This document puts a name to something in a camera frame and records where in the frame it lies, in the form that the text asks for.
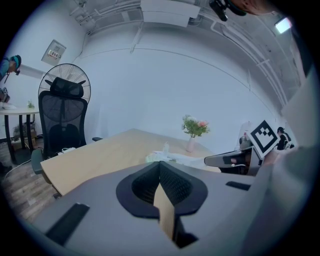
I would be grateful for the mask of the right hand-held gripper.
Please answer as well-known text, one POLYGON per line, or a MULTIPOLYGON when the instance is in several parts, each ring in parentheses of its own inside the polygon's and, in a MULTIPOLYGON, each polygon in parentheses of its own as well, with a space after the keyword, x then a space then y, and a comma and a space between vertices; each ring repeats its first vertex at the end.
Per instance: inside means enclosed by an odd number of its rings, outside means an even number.
POLYGON ((255 176, 265 156, 280 141, 279 136, 264 120, 260 124, 247 121, 242 124, 235 150, 204 158, 210 167, 238 167, 240 175, 255 176))

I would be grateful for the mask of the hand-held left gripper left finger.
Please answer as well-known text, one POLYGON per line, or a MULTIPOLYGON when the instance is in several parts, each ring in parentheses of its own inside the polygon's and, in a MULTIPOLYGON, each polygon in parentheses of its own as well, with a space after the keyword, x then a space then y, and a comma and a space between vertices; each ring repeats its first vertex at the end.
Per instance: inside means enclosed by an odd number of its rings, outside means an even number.
POLYGON ((154 201, 162 171, 183 169, 161 161, 91 178, 43 210, 33 225, 60 256, 177 256, 154 201))

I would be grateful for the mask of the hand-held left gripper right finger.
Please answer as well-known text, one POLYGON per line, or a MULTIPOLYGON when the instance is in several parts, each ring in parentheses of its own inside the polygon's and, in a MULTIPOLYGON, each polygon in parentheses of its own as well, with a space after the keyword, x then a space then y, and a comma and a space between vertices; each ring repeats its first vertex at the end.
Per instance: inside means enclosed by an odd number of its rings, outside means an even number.
POLYGON ((250 256, 251 234, 272 167, 255 177, 159 163, 160 183, 174 207, 173 241, 162 256, 250 256))

